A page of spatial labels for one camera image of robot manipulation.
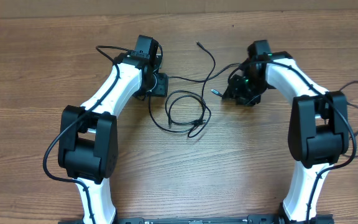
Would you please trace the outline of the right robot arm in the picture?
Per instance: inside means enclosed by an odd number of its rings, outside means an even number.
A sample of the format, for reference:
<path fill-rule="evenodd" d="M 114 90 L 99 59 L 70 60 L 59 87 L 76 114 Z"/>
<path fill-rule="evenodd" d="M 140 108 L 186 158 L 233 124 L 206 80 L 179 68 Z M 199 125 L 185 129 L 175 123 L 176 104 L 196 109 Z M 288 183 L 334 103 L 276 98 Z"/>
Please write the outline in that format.
<path fill-rule="evenodd" d="M 353 131 L 347 118 L 347 99 L 341 91 L 316 84 L 286 51 L 273 53 L 267 40 L 247 48 L 248 58 L 232 72 L 222 98 L 254 106 L 268 89 L 278 90 L 291 106 L 288 148 L 295 160 L 287 196 L 276 215 L 249 215 L 248 223 L 333 223 L 318 215 L 316 205 L 329 171 L 338 169 Z"/>

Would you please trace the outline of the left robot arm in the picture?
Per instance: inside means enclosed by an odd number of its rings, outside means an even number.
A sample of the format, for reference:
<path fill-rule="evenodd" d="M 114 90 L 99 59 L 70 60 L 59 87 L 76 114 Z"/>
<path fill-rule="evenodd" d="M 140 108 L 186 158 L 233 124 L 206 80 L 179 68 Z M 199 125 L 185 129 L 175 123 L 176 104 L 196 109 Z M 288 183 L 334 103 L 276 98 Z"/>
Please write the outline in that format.
<path fill-rule="evenodd" d="M 159 43 L 140 35 L 135 48 L 123 49 L 99 90 L 81 106 L 62 113 L 58 165 L 80 191 L 80 223 L 114 223 L 109 178 L 117 163 L 117 118 L 132 96 L 166 97 L 168 78 L 160 73 Z"/>

